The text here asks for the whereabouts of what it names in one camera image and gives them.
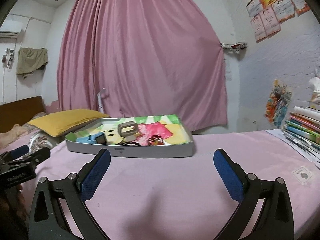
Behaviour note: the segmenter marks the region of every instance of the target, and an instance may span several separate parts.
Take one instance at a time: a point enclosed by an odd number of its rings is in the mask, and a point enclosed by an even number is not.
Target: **curtain fold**
[[[177,114],[190,130],[227,124],[223,51],[192,0],[81,1],[60,53],[61,109],[97,109],[106,88],[112,117]]]

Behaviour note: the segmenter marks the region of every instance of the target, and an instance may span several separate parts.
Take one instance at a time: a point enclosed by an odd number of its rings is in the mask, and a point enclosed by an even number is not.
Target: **wall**
[[[58,99],[56,73],[60,45],[68,16],[75,0],[68,0],[57,8],[52,21],[52,27],[48,34],[46,47],[49,50],[51,60],[44,73],[42,96],[46,105]],[[226,10],[226,0],[194,0],[204,15],[211,23],[222,43],[236,42],[232,20]],[[211,127],[197,131],[196,133],[226,133],[236,131],[236,121],[239,106],[239,69],[238,63],[232,56],[226,55],[228,69],[227,94],[228,94],[228,123],[227,127]]]
[[[273,129],[264,117],[265,105],[279,79],[293,89],[289,111],[307,106],[308,81],[320,65],[320,25],[311,11],[281,24],[281,31],[256,43],[242,0],[227,0],[236,39],[248,43],[239,61],[240,101],[237,131]]]
[[[22,76],[17,77],[15,73],[18,62],[18,52],[20,47],[31,47],[35,49],[45,47],[54,11],[54,8],[41,5],[31,0],[18,0],[7,16],[6,20],[22,22],[23,31],[17,39],[0,38],[1,55],[5,54],[7,48],[15,49],[12,69],[2,65],[2,69],[0,70],[0,102],[10,103],[12,101],[41,95],[44,71],[35,71],[33,75],[28,75],[25,79],[23,79]]]

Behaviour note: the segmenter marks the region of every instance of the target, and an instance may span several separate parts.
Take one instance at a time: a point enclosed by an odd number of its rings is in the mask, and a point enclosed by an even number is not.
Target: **white sticker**
[[[305,184],[312,177],[312,173],[308,171],[305,167],[301,167],[296,171],[293,171],[292,173],[303,184]]]

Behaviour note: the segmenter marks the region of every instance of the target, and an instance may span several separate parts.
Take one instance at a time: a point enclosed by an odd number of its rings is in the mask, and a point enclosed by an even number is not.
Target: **watch face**
[[[106,137],[105,135],[100,135],[96,138],[97,144],[106,144]]]

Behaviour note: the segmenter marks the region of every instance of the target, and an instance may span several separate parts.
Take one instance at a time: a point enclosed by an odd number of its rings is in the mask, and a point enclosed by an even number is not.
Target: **yellow pillow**
[[[87,122],[109,117],[107,114],[102,114],[98,111],[89,109],[76,109],[56,112],[43,117],[36,118],[28,122],[28,124],[45,131],[51,136],[66,135],[71,129],[85,126]]]

